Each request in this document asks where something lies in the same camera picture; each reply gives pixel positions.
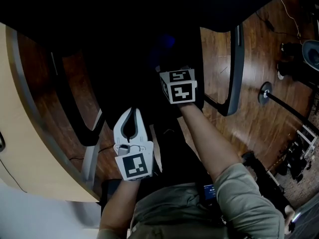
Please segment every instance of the chair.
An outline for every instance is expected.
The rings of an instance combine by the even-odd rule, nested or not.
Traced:
[[[157,36],[163,33],[175,37],[180,47],[175,51],[176,66],[187,63],[195,69],[197,106],[202,108],[205,100],[223,116],[235,113],[244,65],[241,22],[269,1],[0,0],[4,8],[0,21],[47,49],[51,77],[63,109],[80,142],[91,146],[97,143],[104,120],[113,128],[129,106],[144,106],[138,97],[151,100],[158,95],[151,92],[156,77],[146,61]],[[199,27],[231,31],[230,86],[224,104],[204,94]],[[104,115],[94,131],[84,124],[63,69],[62,57],[79,49]],[[132,80],[141,84],[132,85]],[[151,123],[152,118],[146,117],[146,121]]]

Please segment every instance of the wooden floor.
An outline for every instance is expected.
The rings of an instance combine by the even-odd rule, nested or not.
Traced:
[[[313,38],[313,26],[302,23],[304,19],[298,1],[284,2],[291,16],[296,17],[302,37]],[[269,18],[275,31],[297,35],[294,21],[287,16],[280,0],[272,1],[259,10],[259,14],[262,18]],[[255,14],[244,21],[244,34],[245,65],[238,112],[223,117],[208,104],[205,104],[203,111],[234,144],[239,155],[249,149],[253,150],[263,164],[270,167],[280,155],[279,151],[294,137],[301,123],[274,102],[270,101],[264,107],[260,106],[257,95],[261,85],[265,81],[271,82],[274,94],[303,115],[308,114],[312,92],[289,77],[282,81],[277,78],[277,61],[289,59],[282,57],[280,43],[298,42],[295,37],[270,32]],[[228,93],[230,35],[202,28],[201,39],[205,92],[222,103]],[[21,34],[18,41],[23,69],[39,112],[67,157],[79,158],[72,159],[72,163],[80,170],[85,148],[76,138],[49,80],[45,50]],[[80,113],[86,125],[92,127],[99,106],[92,92],[81,52],[64,59],[64,66]],[[101,138],[101,148],[113,144],[113,132],[106,124]],[[114,156],[113,149],[99,154],[96,175],[101,181],[121,177]]]

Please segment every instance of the wooden desk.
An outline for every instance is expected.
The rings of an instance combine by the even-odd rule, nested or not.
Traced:
[[[0,159],[20,187],[44,197],[97,202],[36,115],[18,55],[16,32],[0,23],[0,131],[6,148]],[[0,163],[0,179],[20,189]]]

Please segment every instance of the metal pole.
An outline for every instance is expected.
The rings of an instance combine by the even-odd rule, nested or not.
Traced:
[[[312,124],[305,116],[302,116],[299,112],[297,112],[295,109],[287,105],[285,102],[281,101],[279,98],[275,97],[274,95],[270,94],[269,92],[265,93],[268,98],[275,101],[277,104],[281,105],[283,108],[291,112],[293,115],[295,115],[298,119],[300,119],[303,124],[308,126],[316,135],[319,135],[319,129]]]

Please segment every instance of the forearm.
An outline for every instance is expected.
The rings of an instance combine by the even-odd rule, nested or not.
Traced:
[[[100,222],[101,229],[111,229],[126,238],[133,217],[140,181],[122,181],[106,204]]]
[[[213,181],[240,159],[231,143],[193,103],[180,106],[198,155]]]

